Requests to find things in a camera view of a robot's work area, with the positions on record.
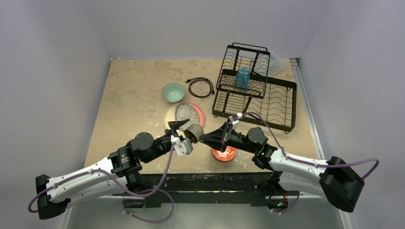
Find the red floral bowl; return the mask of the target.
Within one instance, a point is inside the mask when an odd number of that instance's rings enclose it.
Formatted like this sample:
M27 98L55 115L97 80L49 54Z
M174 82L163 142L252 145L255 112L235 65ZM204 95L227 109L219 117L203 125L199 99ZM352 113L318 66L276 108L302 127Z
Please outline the red floral bowl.
M220 162L230 162L235 159L237 155L237 149L234 147L227 146L225 151L221 152L216 149L211 149L213 157Z

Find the small grey mug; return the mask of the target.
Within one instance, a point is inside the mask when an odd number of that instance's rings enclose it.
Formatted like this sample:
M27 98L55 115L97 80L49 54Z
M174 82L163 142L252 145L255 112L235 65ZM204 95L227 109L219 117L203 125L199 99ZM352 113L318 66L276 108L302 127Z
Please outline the small grey mug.
M204 134L204 130L199 124L191 124L183 132L184 136L188 138L193 144L198 143L201 135Z

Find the blue polka dot mug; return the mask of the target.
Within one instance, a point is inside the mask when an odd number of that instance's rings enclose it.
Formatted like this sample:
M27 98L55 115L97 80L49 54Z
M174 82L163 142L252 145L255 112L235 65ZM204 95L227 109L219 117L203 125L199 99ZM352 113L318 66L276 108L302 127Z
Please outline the blue polka dot mug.
M236 74L235 85L241 90L247 91L250 88L250 74L248 68L240 68Z

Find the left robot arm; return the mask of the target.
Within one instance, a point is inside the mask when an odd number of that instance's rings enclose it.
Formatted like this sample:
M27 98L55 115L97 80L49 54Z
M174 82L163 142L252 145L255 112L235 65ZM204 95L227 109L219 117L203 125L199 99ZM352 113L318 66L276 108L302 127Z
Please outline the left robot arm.
M191 152L189 138L177 133L189 120L170 121L169 128L162 137L153 138L150 133L141 132L117 151L99 162L60 177L42 174L35 178L36 196L30 201L28 211L37 213L39 219L51 219L63 214L72 204L74 197L92 186L109 186L113 181L116 187L130 195L142 190L139 180L141 163L148 163L166 153L183 156Z

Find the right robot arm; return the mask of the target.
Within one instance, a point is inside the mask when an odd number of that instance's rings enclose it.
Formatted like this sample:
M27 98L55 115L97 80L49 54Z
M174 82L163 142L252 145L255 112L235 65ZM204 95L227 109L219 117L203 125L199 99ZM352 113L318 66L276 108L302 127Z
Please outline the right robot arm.
M199 138L200 142L219 151L227 146L252 153L252 161L260 169L279 173L268 181L274 194L297 191L327 199L334 207L353 212L358 202L364 179L344 160L333 156L330 160L312 159L286 153L268 143L259 127L244 135L236 132L229 123Z

